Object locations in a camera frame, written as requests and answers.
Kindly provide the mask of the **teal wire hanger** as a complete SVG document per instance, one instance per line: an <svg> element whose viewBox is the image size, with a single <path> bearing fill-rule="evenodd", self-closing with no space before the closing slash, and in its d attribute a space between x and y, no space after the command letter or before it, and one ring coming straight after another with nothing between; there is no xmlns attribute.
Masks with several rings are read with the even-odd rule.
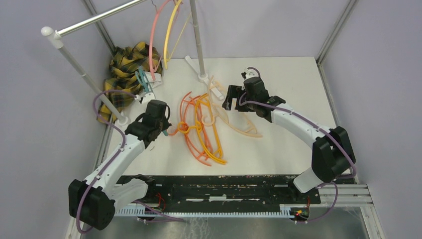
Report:
<svg viewBox="0 0 422 239"><path fill-rule="evenodd" d="M153 86L156 84L156 82L153 82L152 81L152 76L151 76L150 73L146 72L142 67L139 67L138 68L138 71L135 73L135 76L136 76L139 84L143 87L143 91L141 93L143 93L143 92L145 92L145 93L149 93L149 92L154 93ZM144 109L146 111L147 104L140 104L139 102L138 102L138 104L139 105L144 105ZM139 116L137 116L135 118L134 122L141 122L142 121L141 118L142 118L142 116L143 116L144 113L145 112L143 112ZM166 115L168 113L171 114L170 109L166 111ZM167 130L165 130L163 132L164 132L164 134L166 136L168 135Z"/></svg>

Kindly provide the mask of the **yellow plastic hanger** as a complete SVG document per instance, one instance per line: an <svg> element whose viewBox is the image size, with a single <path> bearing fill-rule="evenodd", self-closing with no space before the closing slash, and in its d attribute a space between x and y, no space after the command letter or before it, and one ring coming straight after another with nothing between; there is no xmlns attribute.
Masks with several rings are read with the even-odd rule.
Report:
<svg viewBox="0 0 422 239"><path fill-rule="evenodd" d="M188 23L190 23L190 19L192 18L192 13L189 12L189 14L187 15L185 22L182 26L182 28L180 29L180 32L178 34L178 38L176 39L173 48L171 49L171 51L169 51L169 44L170 44L170 38L172 36L172 31L173 31L173 27L175 26L175 22L177 21L177 18L179 16L180 13L180 8L181 6L184 4L184 0L174 0L174 7L173 10L171 12L169 21L168 21L168 25L167 25L167 30L166 30L166 35L165 35L165 40L164 40L164 48L163 48L163 67L165 70L168 69L168 65L169 62L172 60L173 55L179 45L179 42L183 36L183 33L188 25Z"/></svg>

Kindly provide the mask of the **pink wire hanger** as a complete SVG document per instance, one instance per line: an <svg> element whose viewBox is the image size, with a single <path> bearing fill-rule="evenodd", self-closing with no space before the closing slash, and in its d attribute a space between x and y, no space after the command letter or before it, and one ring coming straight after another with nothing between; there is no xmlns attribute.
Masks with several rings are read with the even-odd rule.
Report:
<svg viewBox="0 0 422 239"><path fill-rule="evenodd" d="M155 14L155 18L153 21L153 25L151 28L151 34L150 34L150 48L149 48L149 69L150 69L150 74L152 76L152 81L156 82L156 76L155 73L157 72L160 64L161 64L161 60L162 60L162 56L160 56L158 58L158 62L156 65L154 65L154 58L153 58L153 48L154 48L154 36L155 36L155 30L156 30L156 26L157 26L157 22L158 19L160 17L160 14L162 12L162 10L164 9L164 7L168 4L172 2L173 4L176 4L175 0L166 0L161 6L160 8L155 8L156 10L156 14Z"/></svg>

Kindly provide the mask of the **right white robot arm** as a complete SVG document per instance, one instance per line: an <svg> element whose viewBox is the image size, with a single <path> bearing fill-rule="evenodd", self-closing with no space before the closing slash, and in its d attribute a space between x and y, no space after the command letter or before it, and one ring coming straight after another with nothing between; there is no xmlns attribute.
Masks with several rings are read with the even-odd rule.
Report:
<svg viewBox="0 0 422 239"><path fill-rule="evenodd" d="M271 96L260 77L249 77L243 86L228 86L222 107L229 111L254 112L258 117L278 125L302 140L312 150L311 166L293 180L287 190L293 203L302 202L308 191L337 178L356 175L354 156L348 132L341 126L330 128L317 124L295 111L279 96Z"/></svg>

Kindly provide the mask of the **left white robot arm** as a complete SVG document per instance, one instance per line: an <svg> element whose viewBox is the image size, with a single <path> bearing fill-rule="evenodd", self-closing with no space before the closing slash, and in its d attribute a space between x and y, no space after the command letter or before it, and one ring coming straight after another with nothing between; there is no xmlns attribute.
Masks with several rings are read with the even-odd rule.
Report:
<svg viewBox="0 0 422 239"><path fill-rule="evenodd" d="M144 113L130 123L112 156L108 157L84 180L73 180L68 188L69 214L76 219L77 229L85 233L81 223L97 230L105 229L116 212L128 204L142 199L149 203L156 198L157 190L143 179L132 178L117 186L129 165L158 136L170 127L169 106L160 100L151 100Z"/></svg>

